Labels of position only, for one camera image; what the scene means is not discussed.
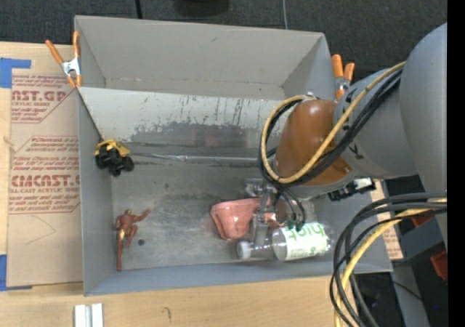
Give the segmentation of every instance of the plastic bottle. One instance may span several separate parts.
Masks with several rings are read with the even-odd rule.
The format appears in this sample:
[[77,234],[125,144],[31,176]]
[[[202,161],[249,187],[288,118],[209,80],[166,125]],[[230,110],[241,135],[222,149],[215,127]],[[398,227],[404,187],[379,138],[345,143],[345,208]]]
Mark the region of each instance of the plastic bottle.
[[322,256],[332,251],[333,236],[328,225],[308,222],[300,231],[279,227],[268,235],[264,244],[254,245],[248,241],[238,243],[240,259],[278,259],[291,261],[306,257]]

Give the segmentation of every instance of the gray box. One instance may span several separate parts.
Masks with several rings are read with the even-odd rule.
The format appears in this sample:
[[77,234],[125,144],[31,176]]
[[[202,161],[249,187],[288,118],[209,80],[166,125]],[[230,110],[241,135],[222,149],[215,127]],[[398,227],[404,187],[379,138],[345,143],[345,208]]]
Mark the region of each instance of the gray box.
[[[75,24],[85,295],[332,273],[330,257],[239,261],[236,242],[221,239],[209,216],[212,205],[246,197],[245,179],[261,177],[259,135],[281,100],[308,92],[333,100],[322,33],[83,16]],[[112,177],[97,168],[99,133],[131,150],[134,171]],[[322,196],[306,205],[338,235],[369,202],[369,194],[341,203]],[[116,217],[146,208],[117,272]],[[382,241],[357,265],[389,270]]]

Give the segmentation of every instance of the cardboard box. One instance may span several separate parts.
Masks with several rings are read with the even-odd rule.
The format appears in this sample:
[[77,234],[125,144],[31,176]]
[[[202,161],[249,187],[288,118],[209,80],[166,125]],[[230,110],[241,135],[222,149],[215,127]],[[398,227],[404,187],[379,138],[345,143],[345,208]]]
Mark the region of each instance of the cardboard box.
[[[308,92],[334,98],[323,34],[83,16],[76,30],[86,295],[331,274],[328,257],[240,262],[235,241],[222,240],[209,217],[213,204],[243,198],[245,180],[260,177],[259,133],[281,100]],[[128,146],[134,171],[113,177],[97,168],[100,137]],[[338,235],[369,202],[363,194],[307,204]],[[116,217],[146,208],[152,212],[138,222],[117,272]],[[384,244],[357,269],[390,270]]]
[[[0,47],[7,286],[80,281],[76,93],[45,44]],[[73,53],[58,49],[63,57]]]

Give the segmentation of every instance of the bottle label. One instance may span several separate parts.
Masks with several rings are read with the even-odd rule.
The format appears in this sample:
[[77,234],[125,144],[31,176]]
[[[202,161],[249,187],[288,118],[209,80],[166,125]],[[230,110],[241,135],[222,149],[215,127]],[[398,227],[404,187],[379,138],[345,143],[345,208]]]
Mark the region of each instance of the bottle label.
[[283,228],[286,238],[286,261],[324,254],[328,250],[328,236],[318,222],[305,224],[300,231]]

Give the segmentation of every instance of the bottle cap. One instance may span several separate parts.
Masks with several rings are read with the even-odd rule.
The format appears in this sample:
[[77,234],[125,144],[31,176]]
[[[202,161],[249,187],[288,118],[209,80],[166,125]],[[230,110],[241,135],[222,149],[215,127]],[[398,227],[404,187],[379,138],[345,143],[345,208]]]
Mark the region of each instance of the bottle cap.
[[237,247],[238,257],[240,259],[250,259],[252,253],[252,245],[247,241],[240,241]]

